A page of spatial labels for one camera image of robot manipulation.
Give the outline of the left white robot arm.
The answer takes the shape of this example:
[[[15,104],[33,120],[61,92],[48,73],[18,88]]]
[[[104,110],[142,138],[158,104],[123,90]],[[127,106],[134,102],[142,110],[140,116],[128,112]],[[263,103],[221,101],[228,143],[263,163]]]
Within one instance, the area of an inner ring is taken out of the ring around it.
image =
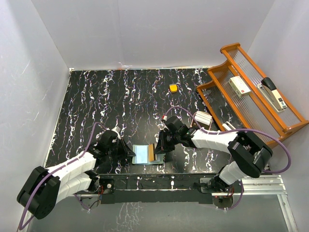
[[[17,202],[37,219],[46,217],[61,200],[80,191],[96,193],[100,177],[94,169],[109,157],[131,158],[136,154],[116,130],[106,130],[77,156],[53,167],[36,167],[17,196]]]

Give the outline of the green card holder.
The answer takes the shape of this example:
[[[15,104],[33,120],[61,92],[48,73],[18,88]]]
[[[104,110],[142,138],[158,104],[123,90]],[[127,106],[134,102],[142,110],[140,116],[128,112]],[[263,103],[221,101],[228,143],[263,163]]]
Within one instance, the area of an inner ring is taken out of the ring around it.
[[[148,145],[133,145],[133,152],[135,156],[132,158],[133,165],[159,165],[164,163],[163,154],[156,154],[156,160],[153,162],[148,161]]]

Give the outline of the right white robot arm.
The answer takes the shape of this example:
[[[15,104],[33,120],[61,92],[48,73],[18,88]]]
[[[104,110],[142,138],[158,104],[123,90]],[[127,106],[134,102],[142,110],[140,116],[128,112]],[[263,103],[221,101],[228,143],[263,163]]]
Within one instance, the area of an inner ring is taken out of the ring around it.
[[[199,186],[214,191],[228,191],[244,177],[259,178],[273,155],[267,146],[252,131],[237,131],[224,134],[205,133],[202,129],[187,127],[176,116],[164,121],[165,128],[159,132],[155,154],[163,154],[182,144],[190,148],[211,148],[231,155],[233,162],[225,165],[206,183]]]

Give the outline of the gold credit card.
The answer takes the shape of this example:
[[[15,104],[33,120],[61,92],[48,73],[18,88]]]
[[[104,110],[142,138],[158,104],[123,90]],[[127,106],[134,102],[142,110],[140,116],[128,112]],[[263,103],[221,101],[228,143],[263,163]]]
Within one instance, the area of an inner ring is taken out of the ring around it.
[[[155,157],[155,145],[154,144],[150,144],[148,145],[148,161],[149,162],[153,162],[156,160]]]

